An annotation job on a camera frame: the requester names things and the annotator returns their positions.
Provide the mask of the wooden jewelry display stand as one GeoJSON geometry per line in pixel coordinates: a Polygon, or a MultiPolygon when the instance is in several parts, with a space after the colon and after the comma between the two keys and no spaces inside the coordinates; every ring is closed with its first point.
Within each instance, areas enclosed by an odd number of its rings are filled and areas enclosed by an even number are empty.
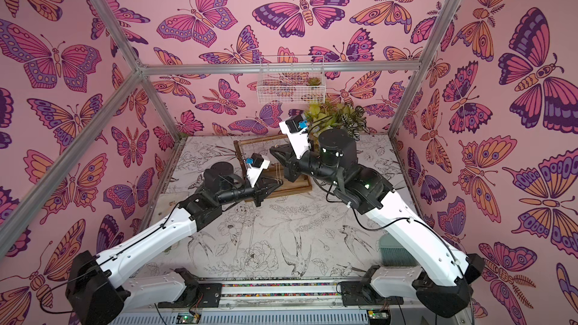
{"type": "Polygon", "coordinates": [[[233,146],[236,151],[236,157],[240,162],[243,176],[245,177],[247,175],[249,168],[246,160],[249,159],[253,153],[258,153],[263,158],[267,157],[270,160],[269,167],[262,171],[260,179],[267,177],[282,182],[281,187],[276,189],[270,198],[288,197],[290,195],[311,192],[312,182],[308,176],[301,175],[295,182],[290,182],[284,178],[284,168],[269,152],[271,147],[278,147],[283,144],[290,144],[290,141],[282,134],[262,137],[239,137],[237,140],[234,140],[233,146]]]}

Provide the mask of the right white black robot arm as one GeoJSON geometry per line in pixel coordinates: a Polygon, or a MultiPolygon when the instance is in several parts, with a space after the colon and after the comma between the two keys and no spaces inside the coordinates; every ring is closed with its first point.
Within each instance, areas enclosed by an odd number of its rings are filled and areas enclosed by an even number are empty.
{"type": "Polygon", "coordinates": [[[444,318],[474,308],[472,283],[482,275],[485,261],[450,245],[406,204],[394,186],[377,170],[358,161],[356,141],[342,129],[319,136],[313,150],[303,123],[281,124],[289,143],[269,152],[281,163],[284,176],[300,175],[335,186],[332,195],[355,216],[366,216],[387,231],[416,262],[416,266],[373,266],[359,282],[340,285],[343,297],[374,294],[417,299],[426,309],[444,318]]]}

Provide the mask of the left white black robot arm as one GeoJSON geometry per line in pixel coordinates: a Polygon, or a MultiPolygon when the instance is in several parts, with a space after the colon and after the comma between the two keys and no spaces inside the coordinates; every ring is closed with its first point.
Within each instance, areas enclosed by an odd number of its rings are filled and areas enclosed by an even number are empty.
{"type": "Polygon", "coordinates": [[[253,200],[260,206],[283,184],[262,174],[268,165],[263,161],[241,178],[228,162],[217,162],[204,171],[203,183],[195,192],[156,224],[99,254],[78,254],[65,295],[79,323],[109,324],[124,310],[181,299],[195,283],[183,269],[149,278],[143,285],[133,286],[129,279],[158,254],[204,229],[236,204],[253,200]]]}

